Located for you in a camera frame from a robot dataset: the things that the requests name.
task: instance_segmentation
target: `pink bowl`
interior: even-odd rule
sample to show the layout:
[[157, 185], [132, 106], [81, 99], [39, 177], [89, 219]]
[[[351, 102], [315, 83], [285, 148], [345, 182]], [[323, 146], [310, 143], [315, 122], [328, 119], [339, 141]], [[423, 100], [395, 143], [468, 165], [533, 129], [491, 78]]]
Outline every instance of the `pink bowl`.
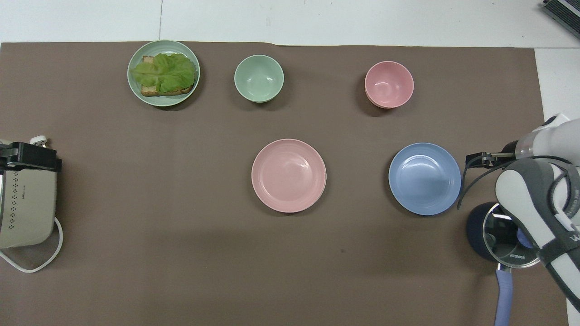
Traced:
[[383, 61], [372, 66], [364, 79], [364, 90], [372, 104], [381, 108], [402, 106], [411, 98], [415, 83], [404, 65]]

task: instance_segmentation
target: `bread slice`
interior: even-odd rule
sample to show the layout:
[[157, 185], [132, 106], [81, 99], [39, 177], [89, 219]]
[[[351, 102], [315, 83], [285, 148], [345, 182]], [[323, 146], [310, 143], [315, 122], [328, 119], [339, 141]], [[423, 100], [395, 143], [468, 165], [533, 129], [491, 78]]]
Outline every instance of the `bread slice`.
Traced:
[[[153, 63], [153, 58], [154, 57], [143, 56], [143, 62]], [[161, 92], [157, 91], [156, 86], [145, 87], [145, 86], [141, 85], [141, 94], [143, 96], [174, 96], [174, 95], [187, 94], [187, 93], [191, 92], [192, 88], [193, 88], [193, 85], [189, 86], [188, 88], [174, 90], [173, 92], [161, 93]]]

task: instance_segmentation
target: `green bowl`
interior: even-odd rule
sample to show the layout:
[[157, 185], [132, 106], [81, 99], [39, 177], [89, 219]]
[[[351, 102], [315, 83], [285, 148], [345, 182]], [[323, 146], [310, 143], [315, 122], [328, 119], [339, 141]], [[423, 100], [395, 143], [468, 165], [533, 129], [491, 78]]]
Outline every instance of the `green bowl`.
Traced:
[[284, 84], [280, 64], [265, 55], [253, 55], [242, 60], [234, 73], [235, 88], [246, 99], [263, 103], [273, 99]]
[[[139, 64], [143, 60], [143, 56], [156, 56], [159, 53], [166, 53], [171, 55], [172, 53], [181, 53], [186, 56], [193, 65], [195, 66], [195, 81], [193, 82], [193, 88], [191, 92], [182, 95], [174, 95], [174, 96], [143, 96], [141, 94], [141, 84], [138, 83], [133, 76], [131, 75], [130, 70], [135, 68], [137, 64]], [[127, 67], [127, 81], [129, 82], [129, 87], [141, 101], [153, 105], [153, 106], [172, 106], [178, 103], [185, 101], [193, 91], [196, 89], [197, 84], [200, 82], [200, 62], [197, 60], [197, 57], [190, 48], [186, 47], [185, 45], [176, 42], [170, 41], [168, 39], [162, 39], [160, 41], [153, 41], [143, 45], [133, 57], [129, 61], [129, 67]]]

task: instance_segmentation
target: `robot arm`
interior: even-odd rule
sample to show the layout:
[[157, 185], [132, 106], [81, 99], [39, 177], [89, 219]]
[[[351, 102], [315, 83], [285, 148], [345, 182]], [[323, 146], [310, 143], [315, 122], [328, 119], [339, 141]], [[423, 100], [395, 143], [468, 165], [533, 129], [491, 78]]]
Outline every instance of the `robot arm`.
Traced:
[[515, 143], [516, 158], [552, 155], [580, 166], [580, 119], [570, 120], [563, 114], [549, 118]]
[[538, 257], [580, 311], [580, 169], [562, 162], [523, 158], [498, 177], [503, 211], [532, 242]]

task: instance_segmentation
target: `pink plate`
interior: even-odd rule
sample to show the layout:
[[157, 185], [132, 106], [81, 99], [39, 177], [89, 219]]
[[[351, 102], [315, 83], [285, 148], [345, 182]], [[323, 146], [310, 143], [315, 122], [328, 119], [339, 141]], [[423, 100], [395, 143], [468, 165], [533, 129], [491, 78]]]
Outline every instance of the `pink plate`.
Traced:
[[326, 186], [326, 167], [314, 148], [296, 139], [264, 147], [252, 166], [252, 185], [266, 206], [295, 213], [312, 206]]

